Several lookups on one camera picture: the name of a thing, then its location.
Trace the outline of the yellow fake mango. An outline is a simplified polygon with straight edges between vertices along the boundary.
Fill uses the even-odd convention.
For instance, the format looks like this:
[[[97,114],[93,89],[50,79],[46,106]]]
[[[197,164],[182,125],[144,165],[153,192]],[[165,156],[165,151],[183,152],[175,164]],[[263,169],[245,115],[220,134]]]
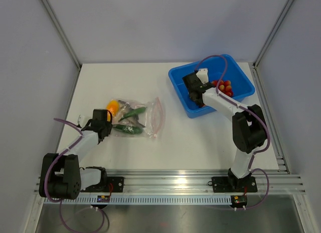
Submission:
[[[111,112],[113,117],[115,117],[119,111],[119,102],[117,100],[111,100],[106,109]]]

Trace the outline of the fake lychee bunch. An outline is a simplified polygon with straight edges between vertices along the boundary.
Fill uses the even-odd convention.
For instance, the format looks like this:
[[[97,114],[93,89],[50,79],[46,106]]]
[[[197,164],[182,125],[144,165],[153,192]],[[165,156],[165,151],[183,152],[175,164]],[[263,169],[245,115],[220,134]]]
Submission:
[[[234,93],[232,90],[232,85],[230,80],[221,80],[220,82],[214,80],[211,82],[215,87],[218,86],[218,89],[229,97],[233,97]]]

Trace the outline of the clear zip top bag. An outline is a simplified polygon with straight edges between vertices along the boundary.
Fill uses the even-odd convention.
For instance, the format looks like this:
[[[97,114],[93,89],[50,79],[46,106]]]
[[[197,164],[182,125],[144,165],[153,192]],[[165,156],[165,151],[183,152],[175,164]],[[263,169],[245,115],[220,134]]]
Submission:
[[[122,137],[122,138],[146,137],[146,138],[154,138],[154,139],[158,137],[165,121],[165,112],[163,110],[161,101],[158,97],[146,103],[142,103],[136,100],[125,100],[125,99],[113,99],[113,100],[117,100],[117,101],[123,100],[125,102],[129,102],[131,107],[134,109],[138,108],[139,106],[144,106],[146,107],[146,111],[139,115],[139,122],[145,125],[145,128],[142,128],[143,132],[139,135],[130,135],[130,134],[119,132],[113,128],[113,126],[117,124],[134,126],[132,123],[130,123],[127,120],[124,120],[122,122],[118,121],[121,118],[121,112],[120,112],[120,106],[119,106],[119,111],[117,115],[112,119],[112,130],[111,130],[112,136]]]

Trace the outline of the green fake chili pepper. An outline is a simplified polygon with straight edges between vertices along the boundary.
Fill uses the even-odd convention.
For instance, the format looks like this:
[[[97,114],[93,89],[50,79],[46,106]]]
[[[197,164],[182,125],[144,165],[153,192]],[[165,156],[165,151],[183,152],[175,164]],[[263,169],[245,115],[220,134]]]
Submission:
[[[124,120],[124,119],[130,118],[130,117],[134,117],[136,115],[144,113],[145,111],[146,111],[146,107],[139,107],[139,108],[133,109],[132,111],[129,111],[126,114],[124,114],[123,117],[119,120],[119,122]]]

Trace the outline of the green fake cucumber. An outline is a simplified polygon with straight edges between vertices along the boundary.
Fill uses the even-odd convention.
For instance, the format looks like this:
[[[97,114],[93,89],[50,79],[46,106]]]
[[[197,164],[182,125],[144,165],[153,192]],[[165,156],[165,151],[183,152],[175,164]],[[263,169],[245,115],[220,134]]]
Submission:
[[[129,126],[129,125],[114,125],[113,128],[119,132],[130,134],[130,135],[139,135],[143,132],[141,127]]]

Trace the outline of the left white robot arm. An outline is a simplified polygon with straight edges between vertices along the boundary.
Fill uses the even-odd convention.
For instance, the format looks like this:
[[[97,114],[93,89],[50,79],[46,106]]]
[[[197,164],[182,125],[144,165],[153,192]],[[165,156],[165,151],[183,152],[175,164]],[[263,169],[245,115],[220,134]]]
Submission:
[[[72,122],[55,118],[75,129],[79,136],[59,153],[47,153],[43,157],[39,195],[50,202],[76,199],[80,191],[93,187],[102,192],[108,187],[106,169],[98,166],[80,169],[87,153],[99,145],[112,130],[113,115],[107,109],[95,109],[93,116],[81,128]]]

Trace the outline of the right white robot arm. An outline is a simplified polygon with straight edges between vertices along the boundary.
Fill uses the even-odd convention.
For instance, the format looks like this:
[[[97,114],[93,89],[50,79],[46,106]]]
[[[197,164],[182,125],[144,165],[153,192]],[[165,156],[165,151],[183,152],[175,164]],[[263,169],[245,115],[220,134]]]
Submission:
[[[200,69],[183,77],[189,98],[197,106],[209,106],[222,113],[232,123],[232,139],[237,148],[234,162],[228,170],[227,185],[241,191],[250,184],[251,166],[255,155],[267,150],[270,135],[260,106],[247,106],[212,84],[207,69]]]

